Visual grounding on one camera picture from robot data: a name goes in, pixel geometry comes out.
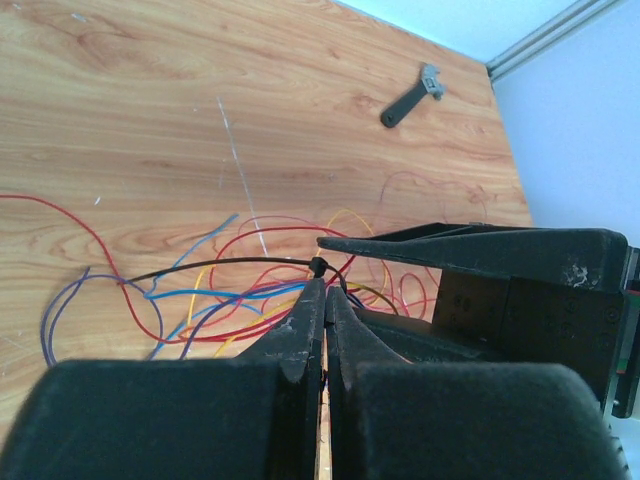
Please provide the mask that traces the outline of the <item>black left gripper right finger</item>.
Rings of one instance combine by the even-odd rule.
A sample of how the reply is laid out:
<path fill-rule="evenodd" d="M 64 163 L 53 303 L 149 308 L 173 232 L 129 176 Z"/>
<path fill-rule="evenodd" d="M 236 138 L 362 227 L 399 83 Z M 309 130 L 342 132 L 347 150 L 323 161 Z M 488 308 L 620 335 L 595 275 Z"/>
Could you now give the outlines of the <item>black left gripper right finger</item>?
<path fill-rule="evenodd" d="M 596 400 L 557 364 L 409 363 L 326 303 L 337 479 L 621 479 Z"/>

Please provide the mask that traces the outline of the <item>black zip tie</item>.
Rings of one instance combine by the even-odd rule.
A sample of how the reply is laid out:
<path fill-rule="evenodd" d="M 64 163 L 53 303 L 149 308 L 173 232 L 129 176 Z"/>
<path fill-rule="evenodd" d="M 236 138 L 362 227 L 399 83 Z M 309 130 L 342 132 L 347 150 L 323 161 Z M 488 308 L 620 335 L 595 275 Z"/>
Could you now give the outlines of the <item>black zip tie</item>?
<path fill-rule="evenodd" d="M 160 276 L 180 272 L 183 270 L 191 270 L 200 267 L 213 267 L 218 265 L 231 265 L 231 264 L 242 264 L 242 263 L 274 263 L 274 264 L 284 264 L 291 266 L 302 266 L 308 267 L 312 272 L 316 272 L 319 270 L 321 272 L 330 270 L 334 273 L 334 275 L 338 278 L 340 288 L 343 290 L 346 296 L 349 296 L 349 289 L 347 286 L 347 281 L 339 269 L 331 266 L 326 260 L 321 257 L 313 257 L 310 260 L 303 259 L 293 259 L 293 258 L 280 258 L 280 257 L 257 257 L 257 256 L 249 256 L 249 257 L 237 257 L 237 258 L 219 258 L 219 259 L 211 259 L 204 260 L 199 262 L 187 263 L 184 265 L 172 266 L 162 270 L 152 271 L 138 277 L 130 278 L 130 282 L 139 282 L 147 279 L 154 279 Z"/>

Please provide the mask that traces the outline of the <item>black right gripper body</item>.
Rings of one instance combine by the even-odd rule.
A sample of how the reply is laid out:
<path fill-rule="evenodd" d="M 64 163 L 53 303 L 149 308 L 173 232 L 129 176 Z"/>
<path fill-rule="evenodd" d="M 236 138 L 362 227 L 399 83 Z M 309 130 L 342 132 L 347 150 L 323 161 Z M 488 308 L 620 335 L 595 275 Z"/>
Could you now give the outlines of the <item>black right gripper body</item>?
<path fill-rule="evenodd" d="M 445 271 L 434 325 L 510 362 L 577 372 L 607 415 L 632 415 L 639 385 L 639 296 Z"/>

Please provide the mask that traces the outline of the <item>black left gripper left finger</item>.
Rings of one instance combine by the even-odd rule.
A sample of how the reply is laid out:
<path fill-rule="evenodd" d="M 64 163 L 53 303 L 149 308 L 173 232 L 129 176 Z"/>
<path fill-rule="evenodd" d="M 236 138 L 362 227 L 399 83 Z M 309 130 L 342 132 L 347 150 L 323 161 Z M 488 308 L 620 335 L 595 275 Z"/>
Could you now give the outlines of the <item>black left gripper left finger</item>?
<path fill-rule="evenodd" d="M 51 368 L 1 454 L 5 479 L 312 479 L 324 282 L 234 358 Z"/>

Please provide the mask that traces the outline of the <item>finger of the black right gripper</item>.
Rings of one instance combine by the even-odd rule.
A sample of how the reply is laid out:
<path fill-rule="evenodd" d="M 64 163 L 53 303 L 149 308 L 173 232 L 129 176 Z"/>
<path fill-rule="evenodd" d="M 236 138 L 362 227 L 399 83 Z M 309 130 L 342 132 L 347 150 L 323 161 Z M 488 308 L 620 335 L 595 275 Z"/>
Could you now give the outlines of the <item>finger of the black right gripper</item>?
<path fill-rule="evenodd" d="M 606 229 L 432 223 L 371 238 L 320 237 L 317 244 L 366 258 L 606 293 L 621 288 L 628 265 L 626 237 Z"/>

